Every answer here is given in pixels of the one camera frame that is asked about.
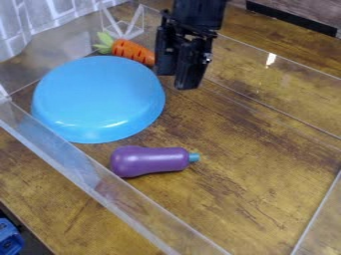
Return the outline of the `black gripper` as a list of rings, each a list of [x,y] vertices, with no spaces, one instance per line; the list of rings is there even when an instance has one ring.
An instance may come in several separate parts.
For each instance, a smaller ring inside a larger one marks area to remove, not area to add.
[[[178,90],[199,86],[211,62],[211,45],[221,29],[226,3],[227,0],[172,0],[171,9],[160,12],[155,67],[160,76],[175,73]]]

